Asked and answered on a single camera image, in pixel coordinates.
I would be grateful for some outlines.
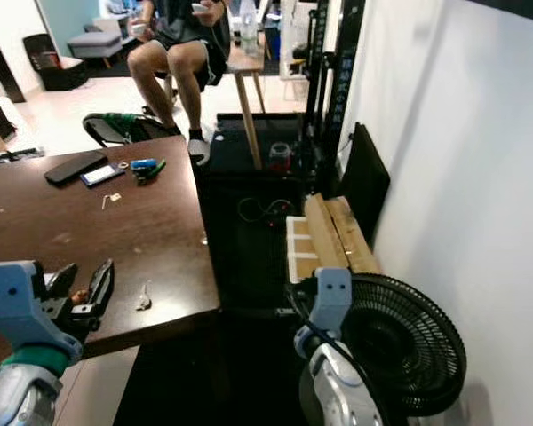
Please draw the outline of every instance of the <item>black fan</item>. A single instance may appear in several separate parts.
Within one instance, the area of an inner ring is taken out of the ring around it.
[[[444,312],[393,278],[352,276],[343,341],[375,385],[407,416],[447,409],[464,384],[465,349]]]

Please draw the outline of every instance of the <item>plastic bottle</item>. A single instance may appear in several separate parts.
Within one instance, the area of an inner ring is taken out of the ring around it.
[[[256,56],[257,47],[257,10],[253,0],[242,0],[239,9],[241,16],[241,47],[249,56]]]

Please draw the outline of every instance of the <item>floor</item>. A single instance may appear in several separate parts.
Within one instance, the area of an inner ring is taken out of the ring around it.
[[[307,92],[303,83],[285,83],[278,76],[261,77],[260,83],[267,112],[304,111]],[[258,112],[259,99],[252,79],[245,78],[245,84],[251,111]],[[226,75],[219,86],[206,88],[202,103],[203,134],[209,139],[217,113],[241,112],[233,76]],[[18,127],[18,136],[7,143],[11,151],[40,146],[46,155],[56,155],[99,148],[82,127],[87,114],[141,114],[145,102],[131,78],[114,77],[90,79],[73,91],[40,92],[15,106],[8,99],[0,99],[0,105]],[[174,109],[174,118],[187,133],[187,118],[180,102]],[[56,404],[55,424],[113,424],[138,350],[130,348],[87,359],[68,369],[61,380],[64,388]]]

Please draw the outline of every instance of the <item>hand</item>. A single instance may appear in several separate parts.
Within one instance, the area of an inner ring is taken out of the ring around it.
[[[144,28],[144,32],[141,35],[135,35],[132,33],[132,26],[138,25],[138,24],[145,24],[146,28]],[[128,34],[131,36],[136,37],[139,39],[142,43],[145,43],[149,40],[152,40],[154,38],[154,31],[150,28],[150,22],[145,21],[142,18],[134,18],[132,20],[129,20],[126,24],[126,29],[128,30]]]
[[[207,12],[193,12],[197,19],[204,27],[213,27],[221,18],[224,12],[223,2],[212,2],[211,0],[202,0],[200,5],[207,7]]]

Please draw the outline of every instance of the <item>man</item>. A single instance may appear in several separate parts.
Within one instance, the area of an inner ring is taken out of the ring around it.
[[[156,0],[144,0],[142,14],[130,25],[145,24],[138,39],[145,42],[131,52],[128,66],[140,94],[171,135],[181,132],[171,116],[171,100],[155,79],[156,72],[175,77],[179,97],[189,119],[189,153],[198,165],[209,160],[210,146],[205,142],[201,128],[200,92],[206,84],[218,84],[227,68],[229,35],[227,7],[229,0],[202,0],[206,12],[195,12],[196,0],[163,0],[158,8],[164,16],[161,29],[155,32],[150,22]]]

